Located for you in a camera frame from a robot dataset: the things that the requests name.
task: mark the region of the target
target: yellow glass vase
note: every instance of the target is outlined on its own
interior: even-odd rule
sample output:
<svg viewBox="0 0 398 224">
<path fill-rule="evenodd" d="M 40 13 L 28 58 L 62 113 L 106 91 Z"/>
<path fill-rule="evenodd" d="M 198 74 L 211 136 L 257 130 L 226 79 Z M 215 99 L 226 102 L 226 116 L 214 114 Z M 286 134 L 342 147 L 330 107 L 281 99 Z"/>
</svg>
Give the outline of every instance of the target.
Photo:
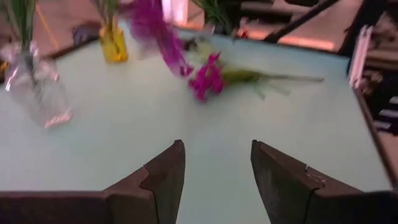
<svg viewBox="0 0 398 224">
<path fill-rule="evenodd" d="M 129 58 L 123 30 L 118 26 L 104 26 L 99 30 L 104 58 L 108 63 L 125 62 Z"/>
</svg>

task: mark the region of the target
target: light blue table surface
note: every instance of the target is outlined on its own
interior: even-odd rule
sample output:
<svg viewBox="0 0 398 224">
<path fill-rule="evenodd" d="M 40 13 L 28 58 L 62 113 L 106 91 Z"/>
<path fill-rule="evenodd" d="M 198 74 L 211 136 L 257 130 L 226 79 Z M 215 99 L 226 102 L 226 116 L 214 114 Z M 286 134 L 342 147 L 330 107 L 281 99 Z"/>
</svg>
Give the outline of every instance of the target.
<svg viewBox="0 0 398 224">
<path fill-rule="evenodd" d="M 66 125 L 38 128 L 0 91 L 0 190 L 102 190 L 182 139 L 187 150 L 179 224 L 269 223 L 250 162 L 258 139 L 364 191 L 390 189 L 355 96 L 347 58 L 224 37 L 235 65 L 323 83 L 278 82 L 289 96 L 239 86 L 207 104 L 160 56 L 104 62 L 99 43 L 57 61 L 74 107 Z M 191 32 L 181 32 L 192 36 Z"/>
</svg>

